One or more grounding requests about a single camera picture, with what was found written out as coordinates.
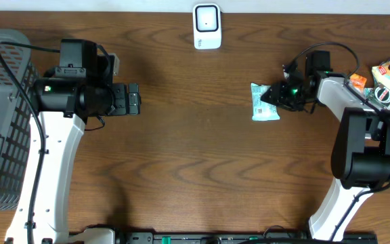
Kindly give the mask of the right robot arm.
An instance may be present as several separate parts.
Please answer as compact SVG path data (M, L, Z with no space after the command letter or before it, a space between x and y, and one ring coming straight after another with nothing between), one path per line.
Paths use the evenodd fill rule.
M305 57L305 72L296 60L283 67L285 80L270 86L261 101L290 112L307 104L330 109L340 121L330 165L332 184L309 218L309 237L338 243L363 203L390 188L390 110L379 108L350 86L330 65L330 52Z

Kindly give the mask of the red white tape roll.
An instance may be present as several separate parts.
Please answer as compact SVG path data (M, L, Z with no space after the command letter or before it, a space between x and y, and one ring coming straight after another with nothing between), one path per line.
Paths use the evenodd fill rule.
M390 89L379 83L369 94L369 101L382 109L390 110Z

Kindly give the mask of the small orange tissue pack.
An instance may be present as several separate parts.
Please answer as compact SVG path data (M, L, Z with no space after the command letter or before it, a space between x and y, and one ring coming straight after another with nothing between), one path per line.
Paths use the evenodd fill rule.
M361 94L364 93L366 82L367 82L367 78L365 78L365 77L363 77L361 75L358 75L356 73L353 73L350 76L349 81L351 82L352 86L356 90L358 90Z

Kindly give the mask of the small teal tissue pack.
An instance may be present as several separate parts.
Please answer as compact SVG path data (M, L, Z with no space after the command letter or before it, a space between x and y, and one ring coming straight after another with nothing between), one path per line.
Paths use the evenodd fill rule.
M366 87L364 89L364 95L366 98L369 98L373 94L374 89Z

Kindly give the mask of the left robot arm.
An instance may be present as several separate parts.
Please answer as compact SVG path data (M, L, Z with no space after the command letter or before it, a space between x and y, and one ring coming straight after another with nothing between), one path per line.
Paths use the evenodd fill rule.
M31 111L30 149L6 243L123 243L113 227L96 225L72 235L68 196L74 158L87 120L138 115L136 83L114 83L119 59L102 45L63 39L60 63L22 94Z

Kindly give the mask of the green Zappy wipes pack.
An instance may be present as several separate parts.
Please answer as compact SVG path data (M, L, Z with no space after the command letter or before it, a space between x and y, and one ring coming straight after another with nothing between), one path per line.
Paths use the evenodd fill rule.
M276 106L263 102L261 96L270 88L269 85L257 85L251 83L251 95L253 102L253 121L280 120Z

